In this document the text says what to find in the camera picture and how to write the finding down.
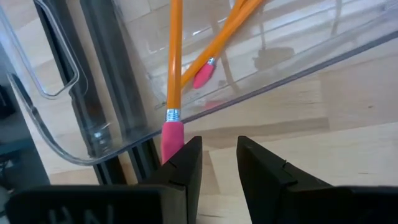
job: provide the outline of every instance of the wooden table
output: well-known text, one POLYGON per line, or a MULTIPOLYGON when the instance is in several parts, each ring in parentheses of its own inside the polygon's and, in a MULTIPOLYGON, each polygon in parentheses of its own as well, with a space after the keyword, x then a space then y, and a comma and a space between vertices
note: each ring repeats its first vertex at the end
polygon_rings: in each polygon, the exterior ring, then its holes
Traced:
MULTIPOLYGON (((134 4, 131 9, 143 13, 127 18, 130 21, 167 4, 161 0, 120 2, 134 4)), ((52 74, 51 79, 43 80, 60 83, 32 1, 0 0, 0 4, 13 15, 10 20, 34 68, 45 71, 42 74, 52 74)), ((279 53, 271 52, 269 56, 279 53)), ((187 124, 187 139, 203 136, 198 222, 250 223, 236 164, 239 135, 249 136, 333 185, 398 185, 397 59, 398 40, 393 40, 187 124)), ((107 99, 101 103, 111 102, 107 99)), ((70 129, 76 129, 73 110, 59 106, 48 105, 47 109, 53 110, 48 113, 60 112, 61 108, 65 119, 56 121, 57 124, 68 123, 70 129)), ((26 114, 25 117, 53 184, 97 183, 92 168, 76 166, 58 157, 30 118, 26 114)), ((131 177, 131 170, 125 172, 131 177)), ((134 182, 134 177, 130 178, 129 183, 134 182)))

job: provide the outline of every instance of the pencil eraser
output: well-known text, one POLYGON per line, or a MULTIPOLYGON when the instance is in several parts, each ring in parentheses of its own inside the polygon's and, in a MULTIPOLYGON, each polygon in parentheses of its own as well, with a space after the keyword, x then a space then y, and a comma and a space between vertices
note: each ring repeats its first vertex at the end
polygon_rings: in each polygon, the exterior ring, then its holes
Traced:
POLYGON ((211 76, 213 76, 215 68, 216 67, 214 65, 206 63, 195 75, 195 78, 193 79, 193 88, 197 90, 204 86, 210 80, 211 76))
POLYGON ((184 125, 182 122, 166 122, 162 127, 162 164, 165 164, 184 145, 184 125))

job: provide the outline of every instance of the plastic container handle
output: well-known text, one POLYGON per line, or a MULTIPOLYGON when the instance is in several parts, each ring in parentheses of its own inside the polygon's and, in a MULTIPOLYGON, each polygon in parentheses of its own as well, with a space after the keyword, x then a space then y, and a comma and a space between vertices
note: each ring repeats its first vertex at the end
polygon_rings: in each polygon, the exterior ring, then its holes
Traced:
POLYGON ((64 85, 64 87, 61 90, 57 91, 54 94, 48 93, 48 91, 46 91, 45 88, 43 87, 43 85, 40 83, 36 74, 34 72, 30 72, 30 76, 32 77, 39 93, 43 97, 52 100, 52 99, 56 98, 59 94, 61 94, 63 91, 69 90, 71 87, 73 87, 73 85, 76 84, 80 78, 80 72, 77 67, 77 63, 75 62, 75 59, 73 58, 72 53, 71 53, 70 49, 68 48, 67 42, 61 33, 61 28, 57 24, 55 17, 53 15, 53 13, 51 12, 49 6, 46 5, 46 3, 43 2, 43 0, 34 0, 34 2, 37 3, 43 9, 45 15, 48 17, 49 22, 55 31, 55 35, 57 36, 58 41, 60 41, 60 45, 61 45, 62 49, 65 51, 65 55, 67 56, 68 63, 70 64, 70 67, 72 68, 72 71, 73 71, 72 79, 66 85, 64 85))

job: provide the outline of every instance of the black frame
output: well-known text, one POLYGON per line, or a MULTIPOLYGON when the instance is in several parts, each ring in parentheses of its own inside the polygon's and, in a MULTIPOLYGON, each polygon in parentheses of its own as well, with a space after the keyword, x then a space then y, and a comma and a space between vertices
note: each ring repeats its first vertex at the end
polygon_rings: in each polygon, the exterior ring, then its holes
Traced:
MULTIPOLYGON (((66 0, 45 0, 52 11, 56 22, 62 27, 62 32, 68 40, 68 47, 73 49, 76 61, 80 62, 80 72, 86 75, 87 83, 78 82, 77 87, 71 91, 73 108, 76 113, 81 130, 90 130, 95 124, 106 122, 103 113, 91 114, 90 108, 97 108, 95 111, 102 111, 102 106, 98 99, 96 88, 94 87, 93 77, 85 57, 83 47, 78 38, 73 25, 72 17, 68 11, 66 0), (82 94, 81 89, 89 85, 88 93, 82 94)), ((114 102, 116 116, 121 125, 122 137, 126 138, 134 135, 146 126, 146 116, 139 96, 134 74, 130 66, 129 57, 124 45, 123 35, 120 30, 118 20, 114 14, 114 7, 110 0, 90 1, 81 0, 81 7, 87 26, 93 39, 95 50, 99 58, 99 63, 109 89, 111 99, 114 102)), ((57 63, 63 82, 66 84, 72 78, 72 70, 68 65, 67 58, 63 52, 55 32, 43 9, 35 2, 40 21, 44 27, 45 34, 49 40, 50 48, 57 63)), ((109 130, 105 129, 102 133, 109 135, 109 130)), ((94 133, 82 131, 83 139, 86 144, 96 148, 92 141, 94 133)), ((98 156, 101 152, 89 151, 89 156, 98 156)), ((136 173, 138 182, 148 178, 151 173, 160 167, 160 160, 157 154, 153 139, 149 139, 128 150, 131 163, 136 173)), ((127 184, 123 168, 117 156, 105 162, 94 165, 98 182, 101 185, 127 184)))
POLYGON ((398 187, 337 186, 246 136, 236 147, 252 223, 395 223, 398 187))
POLYGON ((201 137, 194 137, 143 183, 38 187, 5 208, 10 223, 194 224, 201 173, 201 137))

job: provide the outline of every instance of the transparent plastic bin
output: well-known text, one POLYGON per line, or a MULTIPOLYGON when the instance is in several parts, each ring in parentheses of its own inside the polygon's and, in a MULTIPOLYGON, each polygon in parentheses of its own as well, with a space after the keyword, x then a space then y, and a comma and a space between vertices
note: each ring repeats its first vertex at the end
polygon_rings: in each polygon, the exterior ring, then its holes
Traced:
MULTIPOLYGON (((222 28, 229 0, 184 0, 184 72, 222 28)), ((213 78, 183 89, 193 121, 398 37, 398 0, 269 1, 233 35, 213 78)), ((169 1, 1 1, 7 71, 50 147, 92 165, 160 133, 169 1)))

